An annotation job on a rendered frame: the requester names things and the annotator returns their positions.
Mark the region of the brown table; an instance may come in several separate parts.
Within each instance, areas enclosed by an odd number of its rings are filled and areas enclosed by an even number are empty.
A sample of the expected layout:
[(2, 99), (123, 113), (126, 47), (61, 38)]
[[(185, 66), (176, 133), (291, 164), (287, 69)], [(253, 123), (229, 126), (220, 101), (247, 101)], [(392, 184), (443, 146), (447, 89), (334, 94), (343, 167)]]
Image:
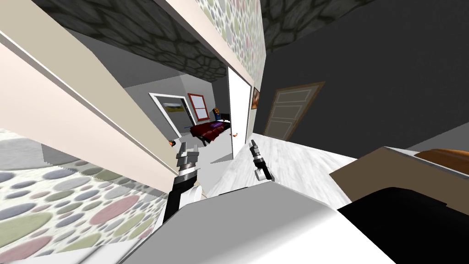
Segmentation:
[(469, 152), (430, 149), (412, 153), (379, 148), (332, 172), (354, 202), (375, 191), (399, 187), (422, 193), (469, 215)]

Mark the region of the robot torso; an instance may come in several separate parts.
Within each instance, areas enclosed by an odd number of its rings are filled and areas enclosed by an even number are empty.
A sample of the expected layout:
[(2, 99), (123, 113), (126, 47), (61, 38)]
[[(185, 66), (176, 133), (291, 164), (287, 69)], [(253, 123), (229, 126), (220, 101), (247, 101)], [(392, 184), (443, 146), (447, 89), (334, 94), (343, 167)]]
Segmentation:
[(274, 182), (182, 207), (120, 264), (395, 264), (337, 210)]

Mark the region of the cream door leaf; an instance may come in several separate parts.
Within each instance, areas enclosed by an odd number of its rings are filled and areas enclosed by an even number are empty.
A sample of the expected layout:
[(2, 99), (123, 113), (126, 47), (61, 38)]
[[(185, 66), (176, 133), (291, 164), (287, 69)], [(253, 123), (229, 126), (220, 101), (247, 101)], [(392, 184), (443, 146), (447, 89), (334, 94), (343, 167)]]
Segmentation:
[(0, 128), (165, 193), (177, 175), (164, 135), (32, 0), (0, 0)]

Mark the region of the red framed window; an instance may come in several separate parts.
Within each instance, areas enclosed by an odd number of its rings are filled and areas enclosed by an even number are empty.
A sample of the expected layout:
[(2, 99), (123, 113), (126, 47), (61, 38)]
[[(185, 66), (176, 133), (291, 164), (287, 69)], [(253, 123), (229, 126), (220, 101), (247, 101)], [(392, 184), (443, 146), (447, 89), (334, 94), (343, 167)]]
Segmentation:
[(197, 121), (209, 120), (209, 113), (203, 95), (189, 93), (188, 96), (196, 114)]

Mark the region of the white door leaf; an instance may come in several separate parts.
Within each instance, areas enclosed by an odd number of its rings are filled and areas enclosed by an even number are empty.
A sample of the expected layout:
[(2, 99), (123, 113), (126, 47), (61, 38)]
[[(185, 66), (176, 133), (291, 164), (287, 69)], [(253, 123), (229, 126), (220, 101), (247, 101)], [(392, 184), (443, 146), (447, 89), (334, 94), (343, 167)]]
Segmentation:
[(228, 68), (227, 77), (231, 133), (238, 133), (236, 137), (231, 136), (232, 153), (235, 158), (246, 141), (251, 86), (231, 68)]

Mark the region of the white framed landscape picture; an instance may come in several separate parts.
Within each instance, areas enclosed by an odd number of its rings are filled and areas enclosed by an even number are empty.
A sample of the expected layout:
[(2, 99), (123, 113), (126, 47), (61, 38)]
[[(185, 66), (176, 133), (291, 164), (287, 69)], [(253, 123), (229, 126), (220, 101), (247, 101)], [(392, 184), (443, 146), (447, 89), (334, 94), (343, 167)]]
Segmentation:
[(190, 135), (190, 128), (196, 122), (184, 96), (149, 93), (176, 138)]

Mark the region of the brown panelled door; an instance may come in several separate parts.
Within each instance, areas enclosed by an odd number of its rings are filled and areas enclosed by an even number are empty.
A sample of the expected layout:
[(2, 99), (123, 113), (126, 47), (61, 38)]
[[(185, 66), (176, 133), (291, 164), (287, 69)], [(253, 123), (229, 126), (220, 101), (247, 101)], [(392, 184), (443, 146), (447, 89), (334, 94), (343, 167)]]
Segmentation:
[(263, 134), (288, 141), (325, 82), (278, 89)]

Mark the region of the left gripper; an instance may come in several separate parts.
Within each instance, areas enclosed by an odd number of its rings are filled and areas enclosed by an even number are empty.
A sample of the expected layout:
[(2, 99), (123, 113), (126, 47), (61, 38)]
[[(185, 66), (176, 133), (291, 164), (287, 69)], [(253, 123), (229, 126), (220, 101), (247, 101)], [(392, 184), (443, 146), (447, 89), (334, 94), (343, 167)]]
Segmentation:
[(198, 145), (194, 145), (192, 151), (187, 151), (186, 148), (186, 143), (181, 143), (179, 153), (176, 155), (178, 160), (177, 167), (179, 167), (179, 170), (185, 170), (187, 168), (194, 167), (198, 160)]

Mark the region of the dark red bed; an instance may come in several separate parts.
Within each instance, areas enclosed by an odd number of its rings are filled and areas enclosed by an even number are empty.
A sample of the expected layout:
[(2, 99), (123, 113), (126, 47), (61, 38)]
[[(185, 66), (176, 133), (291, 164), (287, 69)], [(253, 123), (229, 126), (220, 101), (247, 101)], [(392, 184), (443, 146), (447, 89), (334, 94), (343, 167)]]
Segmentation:
[(212, 121), (192, 126), (191, 135), (201, 140), (203, 146), (214, 141), (221, 133), (231, 127), (230, 121)]

